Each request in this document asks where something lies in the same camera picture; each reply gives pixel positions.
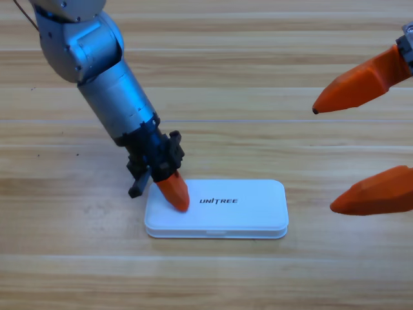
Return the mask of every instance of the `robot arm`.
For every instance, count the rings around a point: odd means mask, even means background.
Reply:
[[[158,129],[159,116],[125,61],[121,32],[103,12],[106,1],[29,1],[48,63],[76,83],[116,145],[128,151],[136,180],[129,195],[142,195],[151,176],[165,198],[186,211],[188,189],[177,171],[185,155],[181,135]]]

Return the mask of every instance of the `white plastic case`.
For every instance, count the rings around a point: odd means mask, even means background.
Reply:
[[[277,239],[287,233],[284,186],[275,180],[186,180],[190,206],[179,212],[151,184],[146,231],[155,238]]]

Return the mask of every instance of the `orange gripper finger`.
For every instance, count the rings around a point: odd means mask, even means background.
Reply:
[[[330,208],[347,215],[410,211],[413,209],[413,169],[397,166],[358,182]]]
[[[359,107],[412,76],[397,45],[337,77],[313,105],[313,113]]]
[[[177,210],[186,212],[189,208],[189,193],[185,181],[178,171],[166,180],[157,182],[163,196]]]

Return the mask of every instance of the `wooden table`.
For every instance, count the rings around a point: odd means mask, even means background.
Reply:
[[[149,238],[125,150],[1,0],[0,309],[413,309],[413,213],[329,209],[358,180],[413,166],[412,81],[311,112],[337,75],[402,36],[411,0],[113,0],[106,11],[162,130],[182,132],[183,176],[281,181],[288,234]]]

